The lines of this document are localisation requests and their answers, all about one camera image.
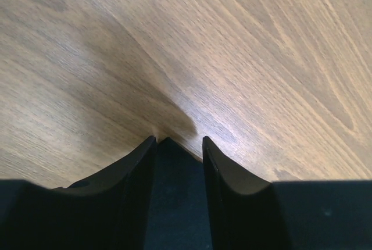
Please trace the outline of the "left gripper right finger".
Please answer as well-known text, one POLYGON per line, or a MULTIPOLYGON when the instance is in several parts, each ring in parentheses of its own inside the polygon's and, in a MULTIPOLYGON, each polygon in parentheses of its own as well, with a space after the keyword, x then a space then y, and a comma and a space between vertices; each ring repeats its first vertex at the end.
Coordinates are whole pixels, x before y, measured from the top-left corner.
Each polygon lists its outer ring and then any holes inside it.
POLYGON ((268 182, 202 150, 214 249, 371 248, 371 181, 268 182))

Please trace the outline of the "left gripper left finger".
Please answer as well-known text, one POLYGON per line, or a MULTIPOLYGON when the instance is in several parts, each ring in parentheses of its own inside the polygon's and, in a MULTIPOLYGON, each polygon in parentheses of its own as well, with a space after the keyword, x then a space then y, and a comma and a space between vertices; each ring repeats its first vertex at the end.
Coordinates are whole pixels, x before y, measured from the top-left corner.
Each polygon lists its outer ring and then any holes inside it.
POLYGON ((1 181, 2 249, 143 249, 157 142, 69 187, 1 181))

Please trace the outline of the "black t shirt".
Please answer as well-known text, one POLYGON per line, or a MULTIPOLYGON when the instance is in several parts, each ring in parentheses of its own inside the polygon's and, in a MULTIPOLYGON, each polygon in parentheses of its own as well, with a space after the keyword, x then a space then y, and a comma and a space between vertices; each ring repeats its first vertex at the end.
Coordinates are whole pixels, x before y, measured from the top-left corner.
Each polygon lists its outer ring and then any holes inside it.
POLYGON ((158 144, 144 248, 213 248, 203 164, 171 138, 158 144))

